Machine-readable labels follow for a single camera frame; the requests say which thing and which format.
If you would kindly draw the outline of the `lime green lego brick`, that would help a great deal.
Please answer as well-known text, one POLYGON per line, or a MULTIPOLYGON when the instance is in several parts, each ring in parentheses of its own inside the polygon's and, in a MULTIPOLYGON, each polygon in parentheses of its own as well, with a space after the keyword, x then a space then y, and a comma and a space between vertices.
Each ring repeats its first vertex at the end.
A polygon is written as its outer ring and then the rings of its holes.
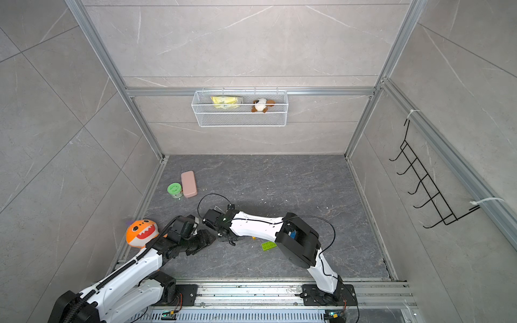
POLYGON ((261 248, 263 249, 263 251, 268 251, 268 250, 271 250, 276 247, 277 247, 277 245, 274 242, 264 242, 261 245, 261 248))

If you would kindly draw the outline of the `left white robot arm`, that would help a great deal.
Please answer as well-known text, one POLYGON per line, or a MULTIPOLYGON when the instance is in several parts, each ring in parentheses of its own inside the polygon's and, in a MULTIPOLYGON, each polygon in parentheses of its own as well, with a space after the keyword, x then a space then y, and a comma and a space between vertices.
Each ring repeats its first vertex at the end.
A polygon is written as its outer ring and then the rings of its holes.
POLYGON ((50 322, 125 322, 150 306, 183 305, 176 279, 161 268, 179 254, 194 255, 215 242, 207 230, 189 215, 171 220, 163 230, 143 219, 127 229, 126 241, 140 251, 129 262, 79 293, 60 296, 50 322))

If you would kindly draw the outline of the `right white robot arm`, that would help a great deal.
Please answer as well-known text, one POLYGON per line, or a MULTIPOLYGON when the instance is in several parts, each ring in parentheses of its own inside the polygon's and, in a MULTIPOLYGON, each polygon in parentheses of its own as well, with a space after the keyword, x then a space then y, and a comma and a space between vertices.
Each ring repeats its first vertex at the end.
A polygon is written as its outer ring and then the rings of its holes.
POLYGON ((210 209, 203 217, 203 223, 230 242, 248 236, 273 242, 289 261, 307 269, 320 291, 336 292, 339 276, 324 257, 319 233, 296 214, 261 217, 232 208, 226 213, 210 209))

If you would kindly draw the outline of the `orange shark plush toy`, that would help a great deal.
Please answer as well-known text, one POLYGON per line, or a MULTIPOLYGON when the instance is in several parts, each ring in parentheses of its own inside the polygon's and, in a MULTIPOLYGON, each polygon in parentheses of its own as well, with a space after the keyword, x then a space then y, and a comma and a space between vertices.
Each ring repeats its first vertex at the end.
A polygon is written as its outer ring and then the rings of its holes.
POLYGON ((159 235, 156 222, 143 219, 133 222, 125 234, 126 243, 133 248, 144 248, 147 243, 159 235))

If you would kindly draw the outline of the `pink rectangular case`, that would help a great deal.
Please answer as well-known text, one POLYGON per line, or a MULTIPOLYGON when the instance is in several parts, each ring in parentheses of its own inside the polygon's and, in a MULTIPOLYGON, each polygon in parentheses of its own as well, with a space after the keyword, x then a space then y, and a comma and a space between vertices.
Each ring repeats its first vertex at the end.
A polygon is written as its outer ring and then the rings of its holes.
POLYGON ((181 184, 183 187, 183 195, 186 198, 191 198, 198 194, 195 173, 193 171, 187 171, 181 174, 181 184))

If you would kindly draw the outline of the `brown white plush toy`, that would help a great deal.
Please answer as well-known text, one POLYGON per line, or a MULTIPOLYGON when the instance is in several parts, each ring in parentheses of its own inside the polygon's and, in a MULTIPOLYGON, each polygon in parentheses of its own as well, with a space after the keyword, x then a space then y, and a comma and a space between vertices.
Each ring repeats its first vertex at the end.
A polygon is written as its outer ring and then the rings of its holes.
POLYGON ((274 100, 267 100, 265 98, 261 98, 261 99, 255 100, 253 102, 251 112, 252 113, 266 113, 270 108, 273 108, 274 106, 275 106, 274 100))

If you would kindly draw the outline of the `yellow packet in basket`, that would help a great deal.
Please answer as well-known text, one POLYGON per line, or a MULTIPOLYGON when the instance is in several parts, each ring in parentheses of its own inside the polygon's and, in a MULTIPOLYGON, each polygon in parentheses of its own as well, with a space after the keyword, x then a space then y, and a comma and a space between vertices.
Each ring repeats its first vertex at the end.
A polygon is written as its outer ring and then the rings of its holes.
POLYGON ((236 109, 242 106, 243 98, 235 96, 212 96, 212 104, 216 109, 236 109))

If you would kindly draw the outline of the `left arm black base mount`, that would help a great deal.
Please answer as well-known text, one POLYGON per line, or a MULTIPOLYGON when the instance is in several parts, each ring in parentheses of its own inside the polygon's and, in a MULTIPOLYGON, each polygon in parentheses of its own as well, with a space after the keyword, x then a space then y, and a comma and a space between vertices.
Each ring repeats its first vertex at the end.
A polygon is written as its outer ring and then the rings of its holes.
POLYGON ((164 288, 162 297, 155 306, 194 306, 198 285, 174 285, 164 288))

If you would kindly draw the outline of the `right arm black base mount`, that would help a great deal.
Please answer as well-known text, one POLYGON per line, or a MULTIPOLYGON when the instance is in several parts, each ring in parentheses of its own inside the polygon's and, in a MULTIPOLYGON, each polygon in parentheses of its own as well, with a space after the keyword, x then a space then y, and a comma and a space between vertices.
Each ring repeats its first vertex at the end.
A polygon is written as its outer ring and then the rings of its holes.
POLYGON ((344 285, 338 282, 333 293, 320 290, 316 284, 305 284, 298 295, 303 299, 305 306, 357 306, 358 300, 353 285, 344 285))

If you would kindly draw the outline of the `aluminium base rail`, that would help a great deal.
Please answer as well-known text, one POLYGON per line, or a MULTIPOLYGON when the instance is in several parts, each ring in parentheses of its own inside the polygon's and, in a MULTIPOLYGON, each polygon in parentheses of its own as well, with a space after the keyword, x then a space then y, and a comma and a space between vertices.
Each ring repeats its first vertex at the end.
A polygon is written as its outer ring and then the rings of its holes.
POLYGON ((346 322, 423 322, 408 283, 379 278, 345 279, 356 304, 306 306, 307 278, 179 279, 197 285, 191 305, 148 306, 132 310, 128 322, 325 322, 344 311, 346 322))

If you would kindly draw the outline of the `aluminium corner frame post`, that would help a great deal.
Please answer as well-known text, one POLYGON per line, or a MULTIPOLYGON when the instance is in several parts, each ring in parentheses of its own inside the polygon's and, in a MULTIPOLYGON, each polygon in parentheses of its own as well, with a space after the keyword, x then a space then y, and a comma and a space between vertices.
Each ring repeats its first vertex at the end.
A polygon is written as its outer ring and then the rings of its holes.
POLYGON ((117 69, 117 66, 114 64, 114 61, 112 60, 90 16, 88 15, 86 7, 83 5, 81 1, 77 0, 65 0, 65 3, 67 4, 74 18, 76 19, 80 29, 84 33, 87 41, 89 42, 90 46, 95 52, 97 58, 99 59, 102 67, 109 76, 118 94, 121 96, 122 101, 125 103, 125 105, 129 109, 129 112, 135 119, 135 122, 142 131, 145 139, 149 143, 149 146, 152 148, 152 151, 156 155, 158 161, 162 162, 165 158, 165 155, 162 152, 160 145, 154 137, 140 109, 137 107, 136 103, 134 103, 133 98, 130 97, 130 95, 127 93, 126 84, 119 70, 117 69))

